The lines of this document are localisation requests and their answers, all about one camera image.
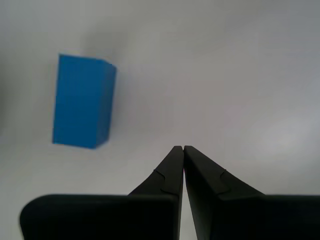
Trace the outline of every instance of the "black plastic part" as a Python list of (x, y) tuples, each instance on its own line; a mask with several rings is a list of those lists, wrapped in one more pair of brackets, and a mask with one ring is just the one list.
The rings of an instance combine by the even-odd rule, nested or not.
[(320, 239), (319, 196), (271, 196), (192, 146), (184, 171), (198, 240)]
[(128, 196), (48, 195), (20, 214), (25, 240), (178, 240), (184, 153), (174, 147)]

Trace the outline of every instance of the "white surface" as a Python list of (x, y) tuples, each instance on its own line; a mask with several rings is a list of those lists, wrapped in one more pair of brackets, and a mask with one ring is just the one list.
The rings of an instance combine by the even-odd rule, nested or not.
[[(320, 194), (320, 1), (1, 0), (0, 239), (49, 193), (128, 194), (193, 145), (267, 194)], [(110, 142), (52, 145), (58, 53), (119, 75)], [(184, 195), (181, 240), (195, 240)]]

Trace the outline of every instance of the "blue rectangular block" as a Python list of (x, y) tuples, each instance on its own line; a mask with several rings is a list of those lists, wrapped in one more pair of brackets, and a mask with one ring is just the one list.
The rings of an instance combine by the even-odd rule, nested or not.
[(94, 149), (108, 139), (116, 73), (104, 60), (59, 56), (53, 143)]

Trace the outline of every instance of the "blue block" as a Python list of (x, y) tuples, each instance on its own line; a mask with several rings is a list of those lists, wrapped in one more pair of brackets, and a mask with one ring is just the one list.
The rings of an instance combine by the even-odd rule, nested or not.
[(54, 144), (95, 149), (109, 138), (116, 73), (104, 60), (59, 56)]

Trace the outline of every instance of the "foam block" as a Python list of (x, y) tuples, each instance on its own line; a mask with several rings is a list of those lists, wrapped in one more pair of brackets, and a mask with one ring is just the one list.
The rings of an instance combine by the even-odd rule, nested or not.
[(116, 73), (101, 59), (59, 56), (54, 144), (95, 149), (109, 138)]

